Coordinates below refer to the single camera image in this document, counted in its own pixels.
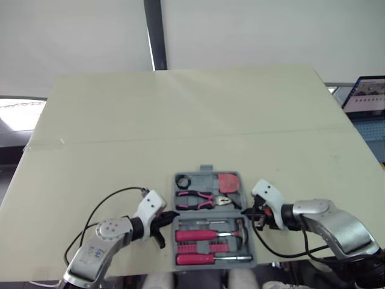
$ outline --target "pink handle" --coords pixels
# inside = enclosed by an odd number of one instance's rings
[[[211,244],[211,253],[230,252],[228,244]]]
[[[190,254],[190,255],[178,255],[176,257],[177,265],[203,265],[203,264],[214,264],[214,255],[204,254]]]
[[[213,230],[176,231],[175,233],[177,242],[212,240],[216,237],[217,232]]]
[[[178,245],[179,254],[194,254],[198,252],[198,245]]]

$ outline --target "laptop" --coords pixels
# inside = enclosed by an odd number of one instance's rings
[[[342,105],[381,163],[385,163],[385,75],[361,76]]]

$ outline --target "table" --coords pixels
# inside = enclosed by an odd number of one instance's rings
[[[385,246],[384,172],[311,67],[72,75],[58,80],[0,207],[0,281],[60,279],[65,248],[104,196],[143,185],[170,209],[173,174],[201,164],[239,172],[246,192],[265,178],[288,202],[332,199]],[[94,220],[133,215],[140,200],[116,196]],[[279,252],[304,250],[298,232],[262,235]],[[259,263],[279,260],[253,238]],[[171,256],[170,245],[133,242],[109,274],[171,271]]]

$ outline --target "pliers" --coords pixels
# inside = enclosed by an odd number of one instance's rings
[[[177,197],[184,197],[184,196],[195,196],[195,197],[201,197],[203,199],[207,199],[207,202],[200,203],[197,205],[176,205],[177,210],[200,210],[200,209],[213,209],[216,205],[218,206],[223,206],[223,205],[228,205],[233,202],[228,197],[222,197],[222,196],[214,196],[211,192],[209,191],[178,191],[176,193]]]

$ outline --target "white sneaker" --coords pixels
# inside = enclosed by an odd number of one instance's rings
[[[311,289],[308,286],[304,285],[291,285],[285,284],[279,281],[269,281],[264,283],[262,289]]]

